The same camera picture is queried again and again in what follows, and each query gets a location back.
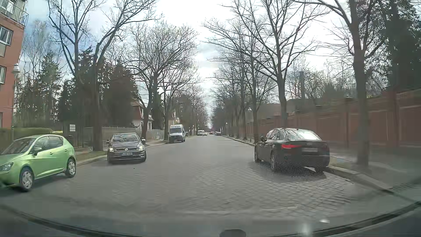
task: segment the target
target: van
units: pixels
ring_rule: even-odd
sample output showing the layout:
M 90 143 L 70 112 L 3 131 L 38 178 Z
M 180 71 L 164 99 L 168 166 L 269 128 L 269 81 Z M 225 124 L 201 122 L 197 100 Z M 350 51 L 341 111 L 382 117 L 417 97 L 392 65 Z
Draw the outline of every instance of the van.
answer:
M 182 124 L 170 125 L 170 131 L 168 132 L 168 140 L 170 143 L 175 141 L 185 142 L 186 141 L 186 131 Z

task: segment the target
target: road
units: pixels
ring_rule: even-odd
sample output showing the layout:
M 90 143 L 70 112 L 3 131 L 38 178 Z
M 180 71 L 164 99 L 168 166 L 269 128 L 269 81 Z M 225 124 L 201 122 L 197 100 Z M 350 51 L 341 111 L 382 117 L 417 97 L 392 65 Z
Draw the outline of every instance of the road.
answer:
M 75 226 L 156 236 L 161 224 L 177 221 L 319 220 L 352 209 L 357 190 L 367 192 L 312 169 L 272 172 L 253 161 L 253 147 L 208 135 L 147 148 L 144 163 L 83 165 L 72 179 L 58 175 L 29 193 L 2 192 L 0 203 Z

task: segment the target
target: balcony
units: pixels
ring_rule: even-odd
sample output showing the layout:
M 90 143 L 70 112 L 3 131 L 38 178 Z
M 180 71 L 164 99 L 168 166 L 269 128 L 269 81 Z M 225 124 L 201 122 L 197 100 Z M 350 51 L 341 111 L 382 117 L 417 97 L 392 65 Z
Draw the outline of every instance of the balcony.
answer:
M 29 18 L 29 14 L 18 7 L 18 3 L 13 0 L 0 0 L 0 13 L 21 24 L 23 27 L 25 27 Z

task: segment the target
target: side mirror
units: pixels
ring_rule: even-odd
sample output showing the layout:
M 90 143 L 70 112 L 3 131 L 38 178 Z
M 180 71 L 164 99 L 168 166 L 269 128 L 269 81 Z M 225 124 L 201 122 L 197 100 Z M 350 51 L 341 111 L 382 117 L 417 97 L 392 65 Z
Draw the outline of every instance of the side mirror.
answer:
M 41 147 L 34 147 L 32 148 L 32 153 L 34 154 L 34 156 L 38 155 L 38 152 L 40 152 L 42 150 Z

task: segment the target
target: headlight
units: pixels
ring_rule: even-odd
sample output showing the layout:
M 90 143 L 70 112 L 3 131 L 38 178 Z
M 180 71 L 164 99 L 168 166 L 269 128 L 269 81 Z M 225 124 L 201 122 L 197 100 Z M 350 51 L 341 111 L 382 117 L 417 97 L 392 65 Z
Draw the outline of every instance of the headlight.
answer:
M 12 167 L 13 162 L 8 163 L 8 164 L 4 164 L 2 166 L 0 166 L 0 171 L 9 171 L 10 168 Z

